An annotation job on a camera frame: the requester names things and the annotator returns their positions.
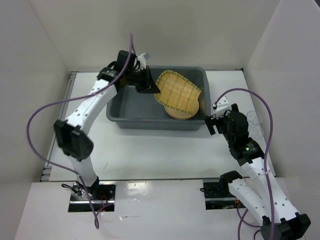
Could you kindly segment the woven bamboo tray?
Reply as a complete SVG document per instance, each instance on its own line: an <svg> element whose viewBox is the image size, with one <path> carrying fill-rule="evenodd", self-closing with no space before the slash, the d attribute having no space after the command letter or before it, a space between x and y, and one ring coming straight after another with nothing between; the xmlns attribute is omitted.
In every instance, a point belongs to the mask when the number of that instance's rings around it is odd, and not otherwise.
<svg viewBox="0 0 320 240"><path fill-rule="evenodd" d="M160 92L155 93L154 97L164 107L189 115L198 112L202 90L185 76L173 70L165 70L155 84Z"/></svg>

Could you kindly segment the tan plate with bear print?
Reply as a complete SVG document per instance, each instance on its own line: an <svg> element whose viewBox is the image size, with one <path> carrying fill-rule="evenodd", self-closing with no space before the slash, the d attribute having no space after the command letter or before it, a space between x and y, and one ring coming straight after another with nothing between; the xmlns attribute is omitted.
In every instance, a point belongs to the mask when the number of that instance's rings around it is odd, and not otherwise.
<svg viewBox="0 0 320 240"><path fill-rule="evenodd" d="M193 109L192 113L175 110L175 109L167 107L167 106L165 106L164 109L165 109L166 113L174 119L188 120L188 119L193 118L198 113L198 111L200 109L200 104L198 101L194 101L194 102L192 102L191 105L189 105L189 107L192 107L192 109Z"/></svg>

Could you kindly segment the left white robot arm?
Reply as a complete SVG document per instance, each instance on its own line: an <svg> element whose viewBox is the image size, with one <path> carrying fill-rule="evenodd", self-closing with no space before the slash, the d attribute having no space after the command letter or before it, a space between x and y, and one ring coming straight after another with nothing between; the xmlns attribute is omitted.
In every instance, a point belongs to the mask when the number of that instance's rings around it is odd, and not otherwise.
<svg viewBox="0 0 320 240"><path fill-rule="evenodd" d="M65 120L57 120L53 125L58 147L76 172L75 190L88 200L97 198L101 190L90 158L94 149L88 136L90 129L107 103L124 87L133 86L140 94L160 92L147 66L148 58L148 53L119 51L117 60L99 72L87 98Z"/></svg>

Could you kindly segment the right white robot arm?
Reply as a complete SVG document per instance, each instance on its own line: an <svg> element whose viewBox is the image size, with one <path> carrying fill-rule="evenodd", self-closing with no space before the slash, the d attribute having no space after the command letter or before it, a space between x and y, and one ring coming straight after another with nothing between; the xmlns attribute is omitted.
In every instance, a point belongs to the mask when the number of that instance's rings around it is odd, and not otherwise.
<svg viewBox="0 0 320 240"><path fill-rule="evenodd" d="M213 106L215 114L205 117L211 135L222 134L229 152L256 187L253 191L235 170L221 175L219 191L239 199L259 224L265 240L297 240L303 237L311 220L299 213L283 192L268 164L264 152L249 136L247 117L237 104L223 100Z"/></svg>

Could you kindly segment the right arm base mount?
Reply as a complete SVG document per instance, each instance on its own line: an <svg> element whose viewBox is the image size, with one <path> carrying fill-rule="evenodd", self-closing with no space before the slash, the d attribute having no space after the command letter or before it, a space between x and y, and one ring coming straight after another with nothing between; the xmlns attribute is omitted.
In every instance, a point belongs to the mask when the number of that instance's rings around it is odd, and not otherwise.
<svg viewBox="0 0 320 240"><path fill-rule="evenodd" d="M199 189L204 196L206 210L236 209L242 202L232 195L227 188L227 182L218 178L204 179Z"/></svg>

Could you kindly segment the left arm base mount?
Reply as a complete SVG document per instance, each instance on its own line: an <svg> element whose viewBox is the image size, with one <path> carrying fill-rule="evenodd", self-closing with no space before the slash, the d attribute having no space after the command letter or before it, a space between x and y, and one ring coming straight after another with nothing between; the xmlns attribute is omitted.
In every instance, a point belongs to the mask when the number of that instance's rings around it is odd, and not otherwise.
<svg viewBox="0 0 320 240"><path fill-rule="evenodd" d="M89 195L80 188L78 182L73 182L72 185L62 183L61 187L71 191L68 205L70 213L90 212L89 199L96 212L113 212L115 209L116 185L113 183L101 182L97 192L89 192Z"/></svg>

